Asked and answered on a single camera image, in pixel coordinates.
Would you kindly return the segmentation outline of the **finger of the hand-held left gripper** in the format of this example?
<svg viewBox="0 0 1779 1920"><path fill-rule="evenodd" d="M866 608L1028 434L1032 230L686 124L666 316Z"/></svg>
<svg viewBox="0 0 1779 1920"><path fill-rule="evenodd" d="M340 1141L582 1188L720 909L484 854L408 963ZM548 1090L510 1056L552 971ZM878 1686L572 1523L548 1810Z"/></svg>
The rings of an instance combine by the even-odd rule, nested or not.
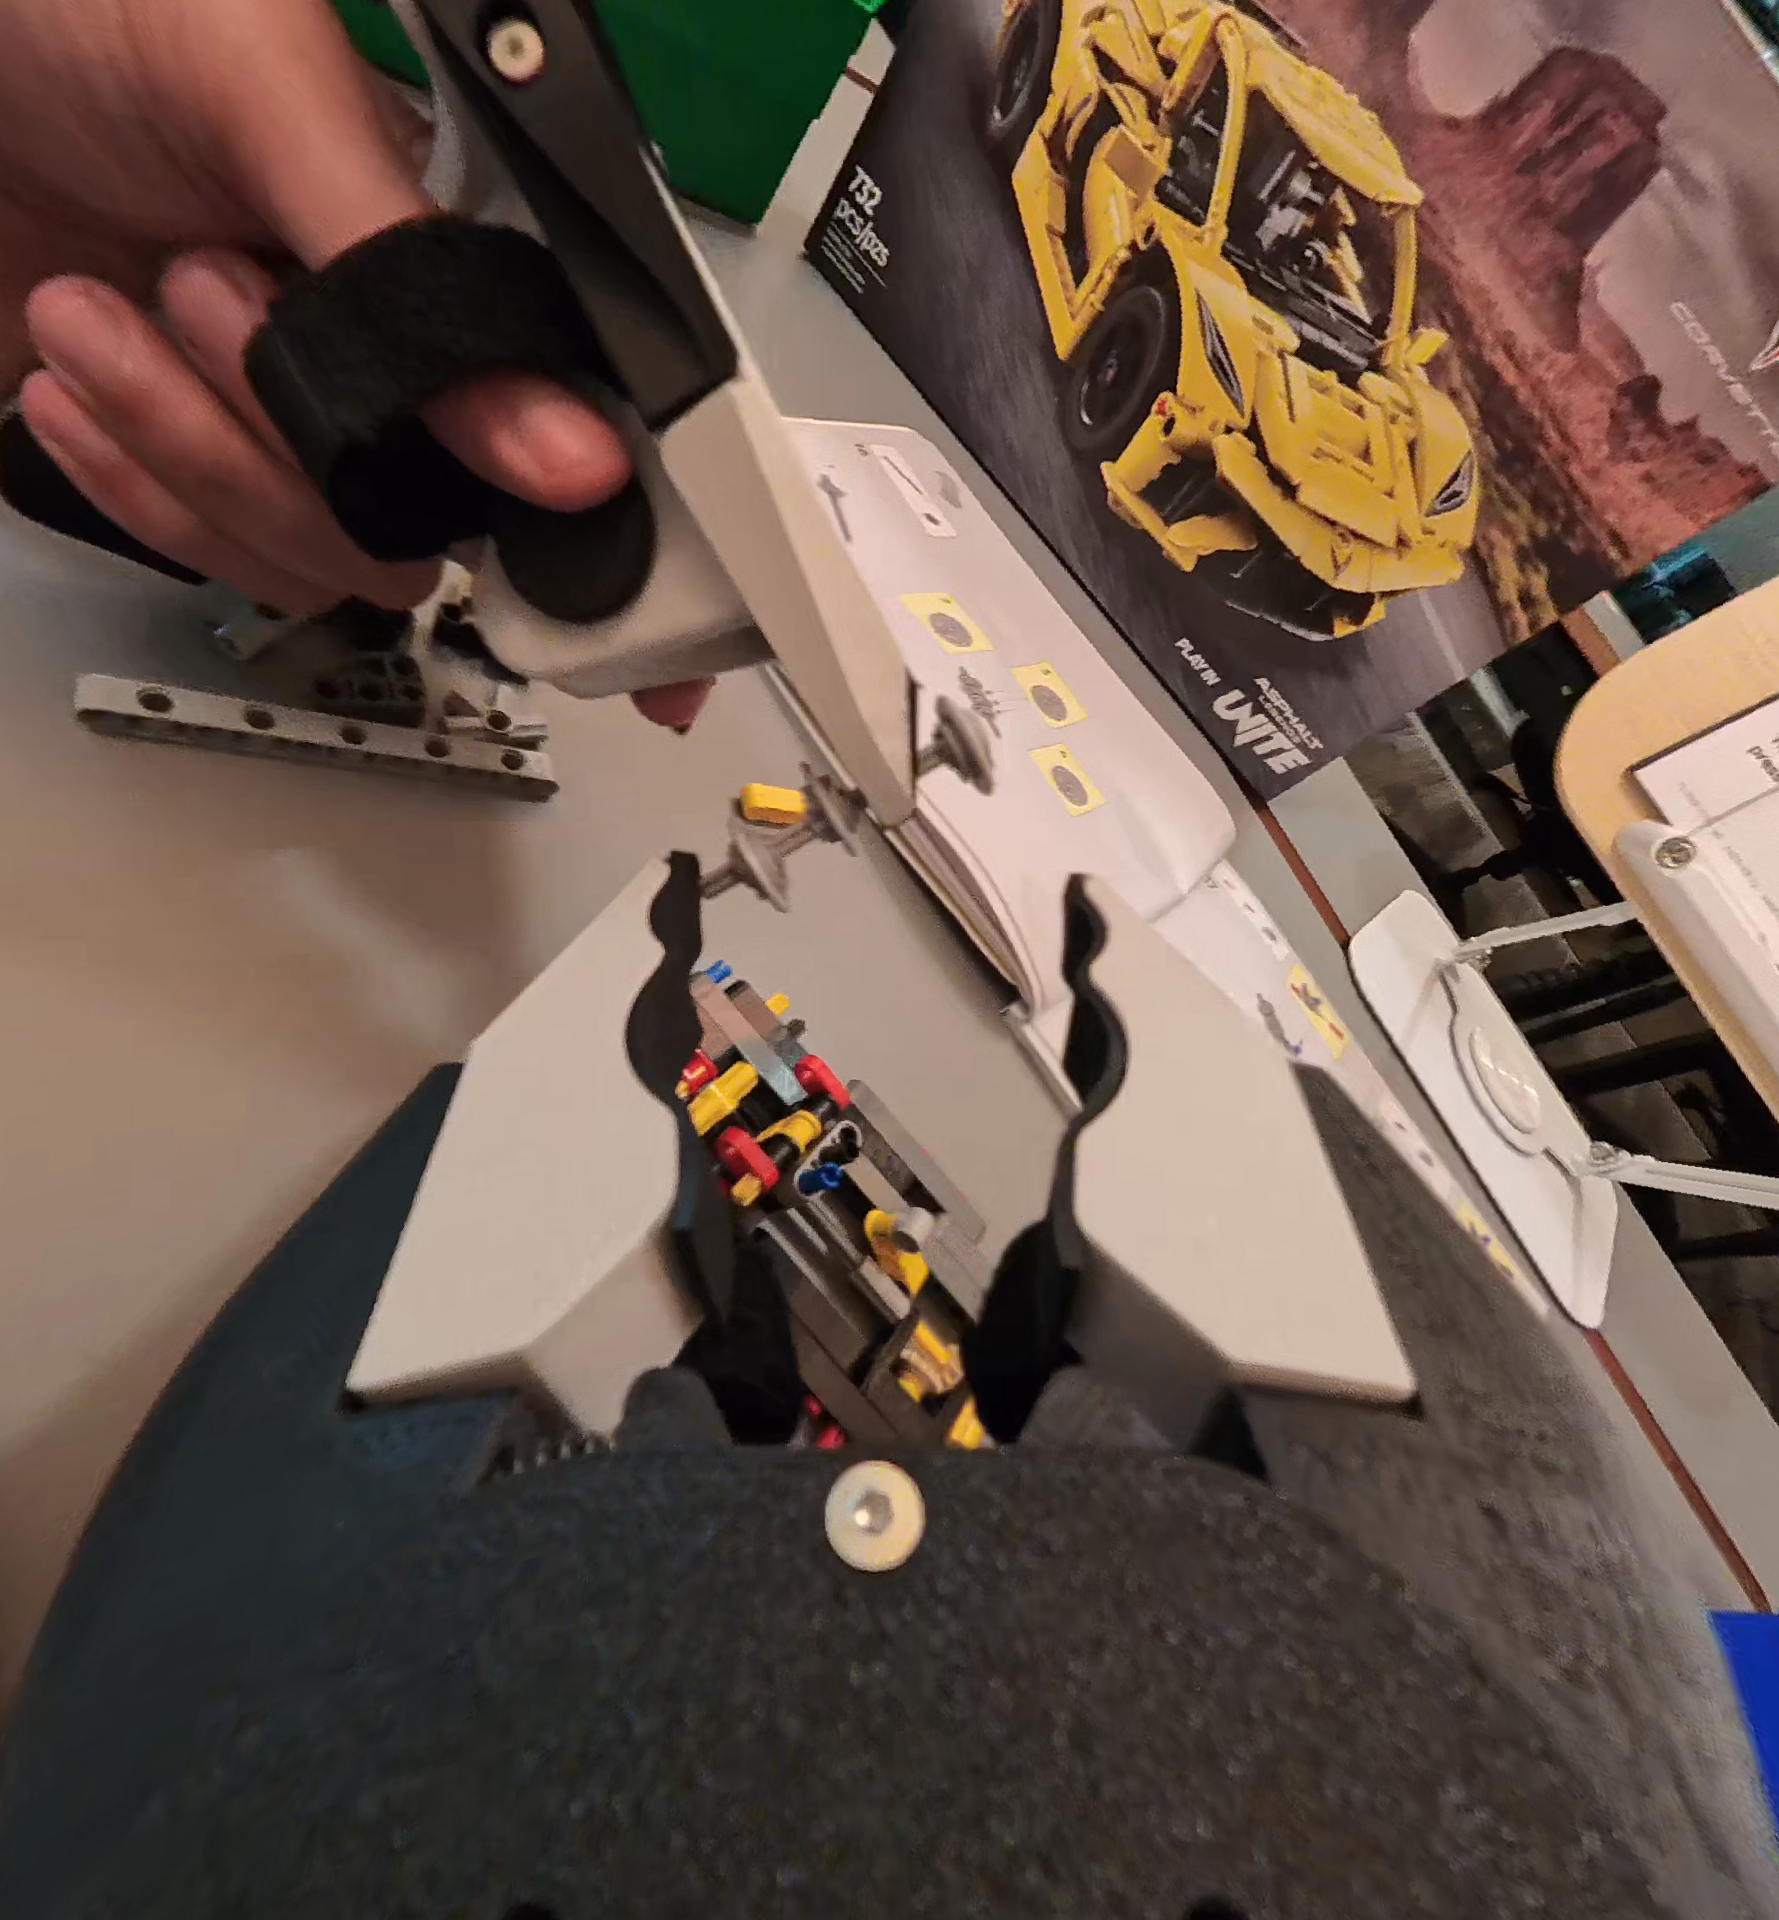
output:
<svg viewBox="0 0 1779 1920"><path fill-rule="evenodd" d="M662 432L662 465L870 818L902 826L916 808L902 649L768 386L724 382Z"/></svg>

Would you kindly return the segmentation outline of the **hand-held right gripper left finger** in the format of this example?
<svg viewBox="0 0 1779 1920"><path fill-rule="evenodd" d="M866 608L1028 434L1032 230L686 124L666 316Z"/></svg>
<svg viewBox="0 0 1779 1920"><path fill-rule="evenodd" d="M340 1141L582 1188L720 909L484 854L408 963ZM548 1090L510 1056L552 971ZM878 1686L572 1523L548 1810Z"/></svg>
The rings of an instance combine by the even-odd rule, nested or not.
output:
<svg viewBox="0 0 1779 1920"><path fill-rule="evenodd" d="M584 1433L700 1321L678 1275L702 871L648 862L470 1045L346 1388L364 1405L514 1391Z"/></svg>

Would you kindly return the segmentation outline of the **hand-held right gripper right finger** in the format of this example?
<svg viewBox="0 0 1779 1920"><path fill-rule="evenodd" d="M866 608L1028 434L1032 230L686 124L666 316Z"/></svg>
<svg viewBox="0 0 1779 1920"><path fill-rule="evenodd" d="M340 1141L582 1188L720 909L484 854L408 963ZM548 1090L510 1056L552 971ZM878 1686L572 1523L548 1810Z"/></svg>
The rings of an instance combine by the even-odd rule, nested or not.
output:
<svg viewBox="0 0 1779 1920"><path fill-rule="evenodd" d="M1100 876L1070 876L1064 1075L1046 1213L964 1345L1000 1445L1060 1382L1168 1449L1252 1449L1248 1400L1410 1416L1416 1371L1300 1068Z"/></svg>

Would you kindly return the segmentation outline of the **grey lego axle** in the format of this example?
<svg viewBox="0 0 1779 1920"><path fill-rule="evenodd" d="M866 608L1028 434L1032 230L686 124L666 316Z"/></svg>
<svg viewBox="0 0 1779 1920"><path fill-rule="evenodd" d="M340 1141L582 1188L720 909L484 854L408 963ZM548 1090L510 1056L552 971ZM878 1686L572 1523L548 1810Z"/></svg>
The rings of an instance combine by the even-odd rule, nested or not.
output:
<svg viewBox="0 0 1779 1920"><path fill-rule="evenodd" d="M728 831L730 831L730 825L732 825L734 820L738 820L738 818L740 818L738 806L736 806L736 800L732 800ZM812 849L812 846L826 846L826 842L808 839L808 834L804 832L804 826L798 826L798 829L782 829L782 831L790 831L790 842L788 842L788 846L792 846L792 853L790 853L788 864L790 864L800 853L804 853L804 850L808 850L808 849ZM702 881L700 881L700 901L704 901L704 903L718 901L718 899L706 896L704 888L706 888L706 883L710 881L710 876L722 867L722 862L720 862L716 869L712 869L708 874L702 876ZM736 887L734 891L730 891L730 894L732 894L732 892L750 892L750 894L754 894L752 891L748 891L748 888L744 888L744 887Z"/></svg>

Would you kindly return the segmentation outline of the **partly built lego chassis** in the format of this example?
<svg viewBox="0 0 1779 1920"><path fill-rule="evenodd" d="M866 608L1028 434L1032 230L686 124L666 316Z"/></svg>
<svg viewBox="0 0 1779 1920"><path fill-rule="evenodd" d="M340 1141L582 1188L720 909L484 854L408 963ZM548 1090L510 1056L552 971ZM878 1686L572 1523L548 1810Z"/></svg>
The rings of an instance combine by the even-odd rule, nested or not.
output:
<svg viewBox="0 0 1779 1920"><path fill-rule="evenodd" d="M782 995L692 977L700 1045L678 1094L730 1211L740 1276L724 1333L738 1413L792 1443L986 1451L966 1365L994 1265L962 1186L866 1083L838 1075Z"/></svg>

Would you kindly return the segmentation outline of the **lego instruction booklet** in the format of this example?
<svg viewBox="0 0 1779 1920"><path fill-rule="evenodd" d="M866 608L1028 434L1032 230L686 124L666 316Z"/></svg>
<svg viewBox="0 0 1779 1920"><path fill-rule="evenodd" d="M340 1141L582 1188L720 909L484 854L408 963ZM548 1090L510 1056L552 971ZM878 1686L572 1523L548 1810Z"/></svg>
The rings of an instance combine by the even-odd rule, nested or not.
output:
<svg viewBox="0 0 1779 1920"><path fill-rule="evenodd" d="M1112 673L944 456L908 428L788 419L836 535L902 646L918 734L942 700L984 723L996 785L920 785L890 832L1014 989L1004 1012L1064 1109L1064 888L1106 881L1288 1056L1334 1077L1544 1318L1550 1309L1230 860L1212 783Z"/></svg>

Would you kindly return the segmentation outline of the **pile of lego pieces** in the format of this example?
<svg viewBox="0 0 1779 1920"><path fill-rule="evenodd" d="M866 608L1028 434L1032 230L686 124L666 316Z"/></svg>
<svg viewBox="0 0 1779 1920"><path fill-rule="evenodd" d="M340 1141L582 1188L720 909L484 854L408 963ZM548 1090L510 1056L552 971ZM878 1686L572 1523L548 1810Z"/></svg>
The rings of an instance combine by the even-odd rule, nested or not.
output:
<svg viewBox="0 0 1779 1920"><path fill-rule="evenodd" d="M532 684L492 658L474 578L446 563L416 610L350 600L290 619L222 593L192 665L82 675L76 718L108 738L414 777L544 804L560 792Z"/></svg>

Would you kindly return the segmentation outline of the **yellow car lego box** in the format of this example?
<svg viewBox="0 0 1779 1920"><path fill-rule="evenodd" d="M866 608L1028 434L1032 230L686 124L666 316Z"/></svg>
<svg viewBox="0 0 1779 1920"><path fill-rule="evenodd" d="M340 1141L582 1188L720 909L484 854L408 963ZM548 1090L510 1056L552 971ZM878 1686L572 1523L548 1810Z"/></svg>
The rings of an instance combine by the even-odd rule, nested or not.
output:
<svg viewBox="0 0 1779 1920"><path fill-rule="evenodd" d="M1779 484L1731 5L914 5L806 261L1260 797Z"/></svg>

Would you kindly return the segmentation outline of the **person's left hand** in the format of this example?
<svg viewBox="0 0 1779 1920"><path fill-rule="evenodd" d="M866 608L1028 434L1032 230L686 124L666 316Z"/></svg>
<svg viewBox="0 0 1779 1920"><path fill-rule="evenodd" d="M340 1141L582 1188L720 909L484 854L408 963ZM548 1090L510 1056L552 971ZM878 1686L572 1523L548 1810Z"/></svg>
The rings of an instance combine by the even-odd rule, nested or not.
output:
<svg viewBox="0 0 1779 1920"><path fill-rule="evenodd" d="M428 563L338 527L244 372L278 268L434 212L426 131L318 2L0 2L0 414L90 528L316 616Z"/></svg>

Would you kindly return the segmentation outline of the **green plastic bin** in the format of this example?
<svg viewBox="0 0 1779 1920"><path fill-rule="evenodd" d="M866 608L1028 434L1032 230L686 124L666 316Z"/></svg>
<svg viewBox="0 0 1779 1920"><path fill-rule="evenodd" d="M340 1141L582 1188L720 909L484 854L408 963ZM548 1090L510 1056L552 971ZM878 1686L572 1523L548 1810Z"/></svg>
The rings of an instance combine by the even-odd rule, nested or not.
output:
<svg viewBox="0 0 1779 1920"><path fill-rule="evenodd" d="M430 123L426 194L452 215L518 226L516 190L456 126L422 55L412 5L334 2L358 56ZM758 225L806 132L870 29L896 39L906 5L598 2L476 5L490 27L532 14L548 30L584 18L626 86L670 190L742 226Z"/></svg>

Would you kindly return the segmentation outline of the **light wooden side table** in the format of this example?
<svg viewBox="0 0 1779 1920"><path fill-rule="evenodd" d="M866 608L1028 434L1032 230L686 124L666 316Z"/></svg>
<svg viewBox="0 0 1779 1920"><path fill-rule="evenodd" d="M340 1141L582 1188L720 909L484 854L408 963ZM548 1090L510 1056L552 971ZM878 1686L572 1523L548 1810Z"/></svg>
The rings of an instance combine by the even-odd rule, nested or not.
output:
<svg viewBox="0 0 1779 1920"><path fill-rule="evenodd" d="M1560 800L1707 1026L1779 1123L1779 1039L1737 1000L1739 963L1670 924L1656 888L1662 837L1636 771L1749 709L1779 698L1779 578L1622 661L1590 690L1558 747Z"/></svg>

